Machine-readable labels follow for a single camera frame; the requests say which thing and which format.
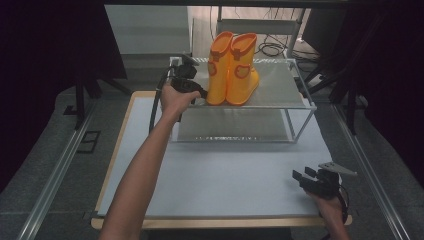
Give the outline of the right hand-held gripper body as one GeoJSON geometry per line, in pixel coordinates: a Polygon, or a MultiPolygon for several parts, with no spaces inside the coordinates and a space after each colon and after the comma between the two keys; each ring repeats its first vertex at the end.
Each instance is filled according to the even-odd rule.
{"type": "Polygon", "coordinates": [[[327,162],[319,164],[319,169],[315,170],[317,177],[312,178],[307,175],[308,184],[303,188],[305,191],[315,194],[321,198],[330,200],[339,194],[341,188],[340,175],[357,176],[356,171],[347,169],[337,163],[327,162]]]}

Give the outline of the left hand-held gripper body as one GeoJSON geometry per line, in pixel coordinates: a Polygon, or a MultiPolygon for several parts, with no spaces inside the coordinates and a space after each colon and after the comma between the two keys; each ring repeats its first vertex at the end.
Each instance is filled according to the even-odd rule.
{"type": "Polygon", "coordinates": [[[182,64],[176,66],[174,69],[174,76],[171,80],[171,86],[180,93],[193,92],[194,87],[201,86],[198,83],[194,82],[193,79],[189,79],[188,73],[191,66],[196,68],[199,63],[186,55],[182,55],[181,59],[182,64]]]}

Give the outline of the yellow duck rain boot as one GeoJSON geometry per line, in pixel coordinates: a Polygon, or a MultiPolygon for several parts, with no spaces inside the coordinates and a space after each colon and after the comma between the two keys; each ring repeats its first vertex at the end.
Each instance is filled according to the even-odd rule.
{"type": "Polygon", "coordinates": [[[231,42],[226,94],[229,104],[245,104],[259,85],[259,74],[253,65],[256,42],[255,33],[241,34],[231,42]]]}
{"type": "Polygon", "coordinates": [[[230,65],[230,45],[233,33],[220,33],[210,47],[207,69],[209,74],[208,95],[210,105],[220,105],[226,99],[226,84],[230,65]]]}

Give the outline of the white two-tier shoe rack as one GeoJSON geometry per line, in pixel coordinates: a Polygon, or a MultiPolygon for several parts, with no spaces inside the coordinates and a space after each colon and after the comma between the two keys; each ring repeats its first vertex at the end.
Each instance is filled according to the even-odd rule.
{"type": "Polygon", "coordinates": [[[303,79],[293,59],[256,59],[259,86],[241,106],[212,106],[197,99],[182,114],[171,134],[173,142],[295,143],[316,106],[298,85],[303,79]]]}

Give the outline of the person's right hand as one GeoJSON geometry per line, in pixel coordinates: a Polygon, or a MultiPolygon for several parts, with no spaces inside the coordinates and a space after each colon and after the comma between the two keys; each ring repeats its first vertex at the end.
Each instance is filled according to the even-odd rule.
{"type": "Polygon", "coordinates": [[[342,223],[342,204],[337,198],[326,200],[312,193],[307,193],[318,207],[318,210],[326,223],[342,223]]]}

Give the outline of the person's left hand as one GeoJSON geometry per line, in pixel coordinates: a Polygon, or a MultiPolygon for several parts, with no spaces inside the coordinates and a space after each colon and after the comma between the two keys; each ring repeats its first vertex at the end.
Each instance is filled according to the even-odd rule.
{"type": "Polygon", "coordinates": [[[175,90],[170,84],[165,84],[160,97],[162,116],[176,121],[188,108],[191,101],[200,97],[201,95],[198,91],[181,93],[175,90]]]}

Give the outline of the white panel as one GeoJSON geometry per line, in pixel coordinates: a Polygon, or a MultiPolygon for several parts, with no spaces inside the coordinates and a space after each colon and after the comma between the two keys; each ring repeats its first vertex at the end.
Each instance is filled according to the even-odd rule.
{"type": "Polygon", "coordinates": [[[121,54],[190,53],[192,18],[187,6],[106,5],[121,54]]]}

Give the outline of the white table mat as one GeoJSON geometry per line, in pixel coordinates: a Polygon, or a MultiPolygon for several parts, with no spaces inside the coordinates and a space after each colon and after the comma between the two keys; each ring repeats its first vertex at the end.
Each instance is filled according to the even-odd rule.
{"type": "Polygon", "coordinates": [[[172,140],[147,210],[149,218],[310,216],[313,200],[293,171],[331,159],[308,110],[190,108],[176,126],[191,135],[210,128],[271,135],[289,117],[303,132],[296,143],[253,140],[172,140]]]}

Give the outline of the black stand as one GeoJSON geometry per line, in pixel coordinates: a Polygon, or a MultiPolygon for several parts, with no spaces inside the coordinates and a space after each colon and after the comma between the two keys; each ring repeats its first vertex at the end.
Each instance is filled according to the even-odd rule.
{"type": "Polygon", "coordinates": [[[357,109],[356,97],[357,97],[357,83],[353,79],[353,68],[352,63],[346,64],[341,70],[331,74],[324,80],[321,80],[318,84],[309,87],[308,83],[319,73],[321,73],[325,67],[323,64],[319,64],[305,79],[304,86],[302,87],[302,93],[313,94],[319,90],[335,83],[336,86],[329,95],[331,103],[340,103],[344,97],[347,97],[346,106],[346,124],[350,132],[355,135],[355,112],[357,109]]]}
{"type": "MultiPolygon", "coordinates": [[[[118,89],[125,95],[130,96],[133,93],[132,90],[117,82],[115,79],[106,78],[103,79],[103,82],[109,84],[115,89],[118,89]]],[[[89,96],[95,99],[100,98],[102,94],[102,90],[96,79],[85,81],[82,77],[75,78],[76,109],[71,110],[71,113],[77,116],[77,121],[75,125],[76,130],[80,129],[85,120],[86,111],[84,104],[84,90],[87,90],[89,96]]]]}

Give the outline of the white metal stand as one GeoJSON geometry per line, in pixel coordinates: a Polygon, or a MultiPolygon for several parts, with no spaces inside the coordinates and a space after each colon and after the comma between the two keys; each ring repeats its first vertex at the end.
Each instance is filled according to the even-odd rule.
{"type": "Polygon", "coordinates": [[[290,40],[287,45],[285,56],[293,57],[293,50],[306,9],[302,8],[295,20],[273,20],[273,19],[223,19],[222,7],[218,7],[218,18],[216,25],[216,34],[223,31],[233,33],[256,33],[269,35],[289,35],[290,40]]]}

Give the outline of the dark curtain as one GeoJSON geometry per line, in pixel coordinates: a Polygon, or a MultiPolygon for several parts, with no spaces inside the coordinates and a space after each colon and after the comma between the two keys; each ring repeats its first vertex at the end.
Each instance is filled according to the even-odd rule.
{"type": "Polygon", "coordinates": [[[105,0],[0,0],[0,193],[78,83],[126,76],[105,0]]]}
{"type": "Polygon", "coordinates": [[[331,95],[365,97],[366,117],[424,187],[424,0],[382,0],[347,11],[341,38],[356,46],[377,16],[358,63],[331,95]]]}

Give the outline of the aluminium rail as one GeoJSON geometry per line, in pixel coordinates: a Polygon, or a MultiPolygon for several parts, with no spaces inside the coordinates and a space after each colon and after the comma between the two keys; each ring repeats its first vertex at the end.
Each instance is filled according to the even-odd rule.
{"type": "Polygon", "coordinates": [[[382,213],[384,221],[390,229],[391,235],[395,240],[411,240],[411,235],[408,233],[403,219],[386,192],[382,181],[378,177],[378,170],[373,166],[373,155],[360,140],[359,131],[356,131],[356,134],[354,134],[348,127],[347,116],[343,112],[341,106],[332,105],[331,108],[349,146],[353,151],[360,173],[366,180],[373,198],[382,213]]]}
{"type": "Polygon", "coordinates": [[[35,239],[93,118],[96,105],[96,100],[89,101],[86,108],[86,118],[82,121],[80,127],[73,131],[16,240],[35,239]]]}

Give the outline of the black floor bracket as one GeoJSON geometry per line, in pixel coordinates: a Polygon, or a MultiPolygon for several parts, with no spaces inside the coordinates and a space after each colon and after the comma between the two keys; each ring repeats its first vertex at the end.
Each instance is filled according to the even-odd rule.
{"type": "Polygon", "coordinates": [[[86,131],[77,148],[79,154],[92,154],[97,146],[100,131],[86,131]]]}

